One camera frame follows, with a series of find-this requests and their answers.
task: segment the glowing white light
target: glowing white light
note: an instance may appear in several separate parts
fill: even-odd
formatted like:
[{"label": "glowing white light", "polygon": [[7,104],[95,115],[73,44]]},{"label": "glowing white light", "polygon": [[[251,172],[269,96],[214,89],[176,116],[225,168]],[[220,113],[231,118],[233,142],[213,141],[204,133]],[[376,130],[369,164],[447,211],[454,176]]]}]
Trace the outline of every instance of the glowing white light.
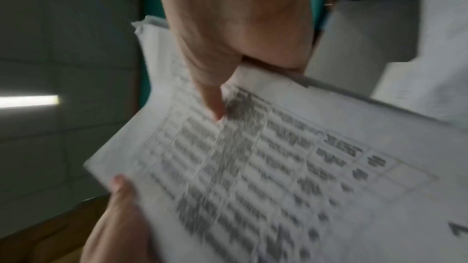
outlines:
[{"label": "glowing white light", "polygon": [[57,105],[58,98],[57,95],[0,97],[0,109]]}]

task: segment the fluorescent light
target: fluorescent light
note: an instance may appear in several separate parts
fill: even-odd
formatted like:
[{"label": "fluorescent light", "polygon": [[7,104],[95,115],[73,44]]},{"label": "fluorescent light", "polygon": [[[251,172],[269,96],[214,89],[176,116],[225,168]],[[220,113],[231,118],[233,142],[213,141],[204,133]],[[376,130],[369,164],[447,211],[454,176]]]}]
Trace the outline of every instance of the fluorescent light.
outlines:
[{"label": "fluorescent light", "polygon": [[57,95],[0,97],[0,109],[57,105],[58,98]]}]

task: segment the hand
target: hand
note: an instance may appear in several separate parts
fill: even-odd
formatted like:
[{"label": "hand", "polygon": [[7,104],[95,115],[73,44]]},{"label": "hand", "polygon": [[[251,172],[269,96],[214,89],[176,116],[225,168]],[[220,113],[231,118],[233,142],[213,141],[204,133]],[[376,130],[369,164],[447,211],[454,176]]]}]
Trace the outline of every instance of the hand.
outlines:
[{"label": "hand", "polygon": [[135,204],[133,185],[114,177],[106,211],[83,247],[81,263],[153,263],[149,226]]},{"label": "hand", "polygon": [[171,31],[215,120],[220,86],[243,57],[296,72],[312,50],[310,0],[162,0]]}]

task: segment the wooden surface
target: wooden surface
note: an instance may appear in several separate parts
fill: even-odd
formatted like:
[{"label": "wooden surface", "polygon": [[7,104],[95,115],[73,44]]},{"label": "wooden surface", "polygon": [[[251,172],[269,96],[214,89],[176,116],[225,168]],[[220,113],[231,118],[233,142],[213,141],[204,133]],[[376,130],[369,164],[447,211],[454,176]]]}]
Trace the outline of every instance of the wooden surface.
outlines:
[{"label": "wooden surface", "polygon": [[1,263],[78,263],[81,249],[104,213],[107,197],[0,240]]}]

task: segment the tiled wall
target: tiled wall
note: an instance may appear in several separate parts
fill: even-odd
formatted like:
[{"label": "tiled wall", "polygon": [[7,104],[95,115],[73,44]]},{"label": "tiled wall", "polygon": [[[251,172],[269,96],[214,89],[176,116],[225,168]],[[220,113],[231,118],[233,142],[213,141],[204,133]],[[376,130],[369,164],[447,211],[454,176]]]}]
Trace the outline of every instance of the tiled wall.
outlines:
[{"label": "tiled wall", "polygon": [[83,162],[136,107],[139,0],[0,0],[0,237],[105,193]]}]

